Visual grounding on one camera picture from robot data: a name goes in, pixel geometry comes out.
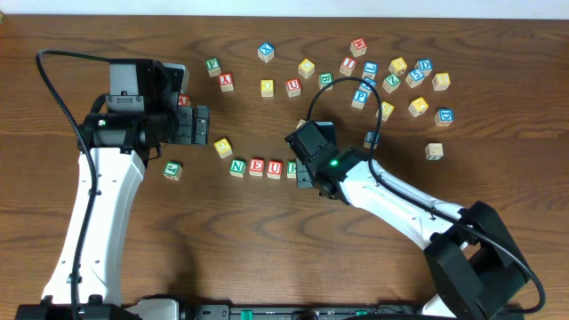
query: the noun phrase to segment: brown wooden surface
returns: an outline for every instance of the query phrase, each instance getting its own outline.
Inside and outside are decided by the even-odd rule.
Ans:
[[[548,292],[531,319],[564,319],[569,311],[569,28],[565,21],[349,20],[200,17],[8,16],[0,25],[0,318],[21,303],[37,303],[60,255],[77,185],[74,134],[36,70],[39,49],[107,57],[143,57],[185,64],[192,101],[211,110],[210,141],[228,137],[234,156],[287,161],[283,138],[306,116],[317,74],[349,55],[364,36],[362,62],[403,56],[409,65],[431,58],[449,72],[446,92],[407,84],[381,132],[378,158],[401,179],[431,195],[470,206],[486,201],[501,214]],[[264,41],[276,57],[263,63]],[[204,61],[219,57],[235,78],[221,93]],[[286,96],[310,58],[317,72],[302,79],[302,95]],[[108,66],[71,58],[45,59],[49,77],[78,121],[108,91]],[[274,98],[261,98],[272,78]],[[373,101],[349,106],[355,83],[334,86],[314,118],[332,120],[339,143],[362,146],[374,126]],[[413,118],[419,96],[430,105]],[[456,120],[434,125],[438,108]],[[424,159],[429,142],[445,158]],[[125,303],[156,292],[231,300],[236,304],[376,303],[434,294],[421,250],[371,214],[298,190],[285,178],[230,177],[232,157],[206,148],[169,146],[151,163],[132,207],[124,248]],[[162,176],[168,160],[182,161],[179,182]],[[515,301],[537,300],[527,285]]]

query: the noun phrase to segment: wooden block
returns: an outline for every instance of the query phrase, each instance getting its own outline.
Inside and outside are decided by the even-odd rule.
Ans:
[[[419,97],[411,102],[409,105],[409,112],[411,112],[414,117],[417,117],[424,114],[428,108],[429,105],[427,104],[427,101],[425,101],[423,97]]]
[[[425,76],[418,69],[409,71],[409,74],[405,79],[407,84],[409,84],[409,86],[412,88],[416,87],[419,84],[422,84],[423,80],[425,80]]]
[[[223,92],[233,91],[233,76],[231,74],[220,75],[220,87]]]
[[[356,68],[357,62],[349,57],[344,58],[340,65],[340,72],[346,76],[351,76]]]
[[[364,63],[364,73],[362,74],[362,79],[365,77],[369,77],[371,79],[375,79],[377,75],[377,71],[379,70],[380,66],[377,63],[367,61]]]
[[[275,96],[275,86],[273,80],[260,80],[260,96],[261,97]]]
[[[286,178],[296,179],[296,162],[289,161],[286,167]]]
[[[163,175],[168,179],[179,180],[181,176],[181,171],[182,168],[180,164],[176,164],[174,162],[168,162],[164,167]]]
[[[451,77],[449,77],[447,73],[433,76],[433,89],[435,89],[435,91],[446,90],[449,85],[451,85]]]
[[[178,107],[189,107],[191,103],[187,94],[180,93],[178,96]]]
[[[417,61],[415,68],[422,72],[423,75],[428,76],[433,71],[433,64],[430,62],[430,59],[421,59]]]
[[[369,131],[365,134],[365,139],[364,139],[364,148],[371,148],[372,147],[372,142],[373,142],[373,131]],[[377,137],[375,137],[375,144],[373,145],[373,149],[375,150],[377,148],[377,144],[380,142],[380,134],[377,134]]]
[[[382,101],[381,102],[381,121],[388,121],[389,116],[391,116],[391,113],[393,112],[393,110],[395,109],[395,107],[393,107],[392,104],[390,104],[389,102],[386,101]],[[380,116],[380,111],[377,110],[377,112],[375,113],[375,117]]]
[[[264,169],[265,169],[265,160],[251,159],[251,162],[249,163],[249,174],[251,174],[252,176],[262,177]]]
[[[427,160],[439,160],[444,156],[442,143],[429,143],[425,148]]]
[[[288,93],[289,98],[301,95],[301,80],[298,78],[291,79],[286,82],[286,93]]]
[[[267,177],[281,179],[283,173],[283,163],[280,161],[269,161],[267,167]]]
[[[370,88],[370,86],[375,88],[377,84],[369,77],[364,78],[364,81],[366,81],[367,84],[360,84],[358,90],[365,92],[365,94],[369,96],[370,93],[372,93],[372,88]]]
[[[349,50],[352,51],[354,57],[359,57],[363,55],[367,50],[367,43],[363,38],[356,39],[352,41],[351,45],[349,46]]]
[[[322,88],[324,88],[327,84],[329,84],[330,82],[334,81],[334,76],[332,75],[332,72],[325,72],[325,73],[321,73],[320,77],[318,78],[318,86],[320,87],[320,90],[322,90]],[[333,85],[329,86],[326,90],[331,90],[333,87]]]
[[[389,72],[393,75],[401,76],[407,70],[407,64],[403,58],[393,59],[389,64]]]
[[[435,115],[437,126],[449,126],[454,121],[454,113],[451,109],[440,109]]]
[[[367,93],[356,90],[356,93],[354,93],[354,99],[352,100],[352,107],[364,108],[366,101],[367,101]]]
[[[312,61],[305,59],[299,65],[299,74],[304,76],[305,79],[308,79],[314,73],[316,69],[316,65],[312,63]]]
[[[244,174],[245,174],[245,168],[246,167],[247,167],[247,164],[245,164],[245,161],[234,159],[233,161],[231,161],[231,167],[229,167],[229,173],[232,176],[243,178]]]
[[[257,55],[259,58],[265,63],[269,62],[273,57],[275,57],[275,47],[272,46],[270,43],[261,44],[259,49],[257,50]]]
[[[233,153],[233,150],[231,150],[231,146],[229,145],[229,141],[225,138],[215,142],[213,146],[217,150],[217,153],[220,154],[221,159]]]
[[[385,89],[386,92],[392,93],[399,87],[400,84],[401,80],[399,80],[396,75],[389,75],[383,80],[381,87]]]
[[[221,74],[220,61],[217,58],[206,60],[205,66],[207,67],[207,73],[209,73],[210,76],[219,76]]]

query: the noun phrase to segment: wooden table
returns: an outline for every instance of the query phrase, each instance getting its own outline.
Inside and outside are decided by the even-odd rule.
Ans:
[[[76,140],[36,70],[39,49],[185,64],[194,103],[211,110],[210,141],[229,137],[234,156],[294,158],[284,136],[306,116],[317,73],[339,73],[349,42],[364,36],[362,62],[409,65],[431,58],[453,83],[434,92],[407,84],[385,100],[396,106],[381,132],[377,158],[396,176],[433,196],[492,205],[541,277],[548,305],[530,319],[569,311],[569,28],[564,21],[355,20],[202,17],[8,16],[0,25],[0,318],[37,303],[67,232],[77,186]],[[269,41],[265,64],[257,46]],[[204,61],[218,57],[235,78],[222,93]],[[289,99],[285,80],[310,58],[317,73]],[[107,92],[108,66],[49,57],[46,70],[78,121]],[[260,80],[276,96],[260,96]],[[377,107],[349,106],[356,83],[326,92],[313,114],[333,121],[339,144],[362,146]],[[427,114],[409,102],[423,96]],[[450,127],[435,127],[438,108],[452,108]],[[429,142],[445,157],[425,160]],[[162,176],[182,161],[179,182]],[[124,248],[125,303],[156,292],[191,301],[235,304],[426,302],[435,293],[427,264],[411,241],[370,213],[299,190],[283,177],[229,176],[230,158],[205,148],[169,146],[151,162],[132,207]],[[515,298],[537,301],[532,284]]]

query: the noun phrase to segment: toy block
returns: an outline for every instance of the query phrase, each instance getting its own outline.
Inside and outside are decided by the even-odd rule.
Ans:
[[[428,76],[433,71],[433,64],[430,62],[430,59],[421,59],[417,61],[415,68],[422,72],[423,75]]]
[[[369,95],[370,93],[372,93],[372,88],[370,88],[370,86],[375,88],[377,84],[369,77],[364,78],[364,81],[366,81],[367,84],[360,84],[358,90],[363,91],[365,92],[365,94]]]
[[[168,179],[179,180],[181,176],[181,171],[182,169],[180,164],[168,162],[164,167],[163,175]]]
[[[423,97],[419,97],[411,102],[409,105],[409,112],[411,112],[414,117],[417,117],[424,114],[428,108],[429,105],[427,104],[427,101],[425,101]]]
[[[321,73],[318,79],[318,85],[320,86],[320,90],[322,90],[322,88],[324,88],[327,84],[329,84],[332,81],[334,81],[334,76],[332,75],[332,72]],[[331,90],[332,87],[333,85],[329,86],[326,90],[327,91]]]
[[[219,76],[221,74],[220,61],[217,58],[206,60],[205,66],[207,67],[207,73],[209,73],[210,76]]]
[[[400,84],[401,80],[399,80],[396,75],[389,75],[383,80],[381,87],[385,89],[386,92],[392,93],[399,87]]]
[[[389,102],[385,102],[382,101],[381,102],[381,121],[388,121],[389,116],[391,116],[391,113],[393,112],[393,110],[395,109],[395,107],[393,107],[392,104],[390,104]],[[377,110],[377,112],[375,113],[375,117],[380,116],[380,111]]]
[[[286,167],[286,178],[296,179],[296,162],[289,161]]]
[[[437,126],[449,126],[454,120],[454,113],[451,109],[440,109],[435,115],[435,124]]]
[[[422,84],[423,80],[425,80],[425,76],[417,69],[409,71],[407,78],[405,79],[407,84],[409,84],[409,86],[412,88],[416,87],[419,84]]]
[[[279,161],[269,161],[267,167],[267,177],[281,179],[283,173],[283,163]]]
[[[233,161],[231,161],[231,167],[229,168],[229,173],[232,176],[243,178],[244,174],[245,174],[245,168],[246,167],[247,167],[247,164],[245,164],[245,161],[234,159]]]
[[[233,76],[231,74],[220,75],[220,87],[222,92],[233,91]]]
[[[261,97],[275,96],[275,86],[273,80],[260,80],[260,96]]]
[[[275,57],[275,47],[270,45],[270,43],[261,44],[257,50],[257,54],[261,60],[267,63]]]
[[[435,89],[435,91],[446,90],[449,85],[451,85],[451,77],[449,77],[447,73],[433,76],[433,89]]]
[[[444,156],[442,143],[429,143],[425,148],[427,160],[439,160]]]
[[[304,76],[305,79],[308,79],[314,73],[316,69],[316,65],[312,63],[312,61],[305,59],[299,65],[299,74]]]
[[[264,169],[265,169],[265,160],[251,159],[251,162],[249,163],[249,174],[257,177],[262,177]]]
[[[365,139],[364,139],[364,148],[371,148],[372,147],[372,142],[373,142],[373,134],[374,132],[369,131],[365,134]],[[373,149],[377,148],[377,144],[380,142],[380,134],[377,134],[377,137],[375,137],[375,144],[373,145]]]
[[[366,101],[367,101],[367,93],[356,90],[356,93],[354,93],[354,99],[352,100],[352,107],[364,108],[364,104]]]
[[[187,94],[180,93],[178,96],[178,107],[189,107],[191,103]]]
[[[389,72],[393,75],[401,76],[407,70],[407,64],[403,58],[393,59],[389,64]]]
[[[340,72],[346,76],[351,76],[356,68],[357,62],[349,57],[344,58],[340,65]]]
[[[377,75],[379,68],[380,67],[377,63],[367,61],[364,63],[364,73],[362,74],[362,78],[369,77],[371,79],[375,79],[375,75]]]
[[[213,146],[217,150],[217,153],[220,154],[221,159],[233,153],[233,150],[231,150],[231,146],[229,145],[229,141],[225,138],[215,142]]]
[[[354,57],[359,57],[365,53],[365,50],[367,50],[367,43],[363,38],[356,39],[352,41],[352,44],[349,46],[349,50],[352,51]]]
[[[301,89],[301,80],[298,78],[286,82],[286,93],[288,93],[289,98],[301,95]]]

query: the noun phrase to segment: white backdrop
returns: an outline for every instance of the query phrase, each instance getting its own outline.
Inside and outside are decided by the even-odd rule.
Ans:
[[[1,0],[4,13],[569,19],[569,0]]]

